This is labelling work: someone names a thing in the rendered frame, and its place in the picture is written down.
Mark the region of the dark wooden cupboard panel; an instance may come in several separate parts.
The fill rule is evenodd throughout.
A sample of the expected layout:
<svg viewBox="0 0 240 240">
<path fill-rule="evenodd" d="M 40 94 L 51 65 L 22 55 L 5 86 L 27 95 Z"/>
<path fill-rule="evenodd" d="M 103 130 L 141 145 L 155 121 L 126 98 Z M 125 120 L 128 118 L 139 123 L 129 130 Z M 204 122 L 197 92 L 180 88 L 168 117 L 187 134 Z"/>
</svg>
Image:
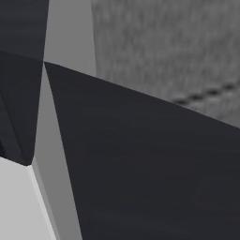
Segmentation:
<svg viewBox="0 0 240 240">
<path fill-rule="evenodd" d="M 240 129 L 52 63 L 83 240 L 240 240 Z"/>
</svg>

